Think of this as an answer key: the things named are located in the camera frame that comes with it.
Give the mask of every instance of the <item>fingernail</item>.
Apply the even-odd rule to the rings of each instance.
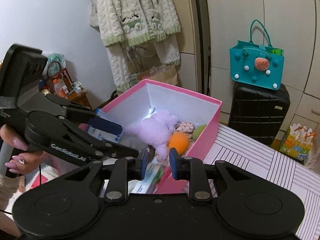
[[[13,139],[13,145],[20,150],[26,151],[28,149],[28,144],[26,144],[22,139],[19,137],[15,137]]]
[[[12,173],[20,173],[20,171],[14,170],[14,169],[10,169],[9,171],[12,172]]]
[[[9,169],[16,169],[18,167],[15,163],[5,163],[4,165]]]
[[[24,158],[22,156],[17,156],[17,155],[14,155],[11,157],[13,160],[24,160]]]

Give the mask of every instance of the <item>orange pom pom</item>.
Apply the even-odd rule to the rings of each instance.
[[[189,147],[189,137],[185,133],[175,132],[171,135],[168,148],[175,148],[179,155],[182,155],[186,152]]]

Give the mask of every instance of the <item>paper bag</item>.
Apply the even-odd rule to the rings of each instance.
[[[307,158],[313,146],[312,139],[316,133],[306,126],[298,124],[290,125],[281,142],[280,152],[303,161]]]
[[[143,77],[147,76],[146,79],[159,81],[159,82],[166,83],[169,85],[177,86],[178,85],[178,76],[177,76],[176,67],[174,65],[170,65],[168,67],[169,67],[169,70],[166,70],[164,72],[156,74],[152,77],[150,77],[150,70],[146,70],[137,76],[137,80],[138,80],[138,82],[140,82],[141,80],[145,79]]]

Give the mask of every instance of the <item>hanging clothes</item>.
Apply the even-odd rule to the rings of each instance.
[[[180,64],[175,33],[181,27],[172,0],[97,0],[97,11],[117,91],[132,85],[122,48],[152,41],[162,64]]]

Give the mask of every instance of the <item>white wall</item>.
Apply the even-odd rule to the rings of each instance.
[[[71,78],[92,107],[116,89],[100,33],[89,26],[90,0],[0,0],[0,60],[13,43],[64,54]]]

